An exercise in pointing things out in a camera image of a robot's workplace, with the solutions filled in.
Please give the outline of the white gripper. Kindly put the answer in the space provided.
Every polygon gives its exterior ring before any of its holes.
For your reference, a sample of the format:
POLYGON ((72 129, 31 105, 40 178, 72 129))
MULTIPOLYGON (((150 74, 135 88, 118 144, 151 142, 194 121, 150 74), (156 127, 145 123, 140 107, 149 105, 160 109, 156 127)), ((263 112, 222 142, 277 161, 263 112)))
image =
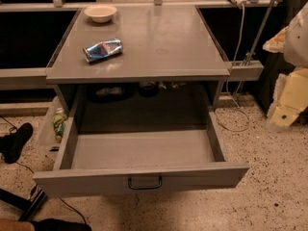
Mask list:
MULTIPOLYGON (((287 31, 287 27, 280 30, 264 43, 263 49, 283 53, 287 31)), ((267 113, 269 122, 277 127, 289 127, 308 107, 308 69, 296 68, 289 75, 279 74, 272 98, 267 113)))

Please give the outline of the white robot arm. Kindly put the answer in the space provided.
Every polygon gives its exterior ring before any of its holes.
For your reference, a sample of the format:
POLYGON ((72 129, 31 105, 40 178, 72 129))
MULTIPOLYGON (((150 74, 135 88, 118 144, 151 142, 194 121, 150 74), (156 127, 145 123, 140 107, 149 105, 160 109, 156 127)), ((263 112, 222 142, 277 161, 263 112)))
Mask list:
POLYGON ((289 75, 279 75, 268 111, 270 124, 287 128, 308 107, 308 3, 287 27, 265 42, 263 49, 282 53, 295 67, 289 75))

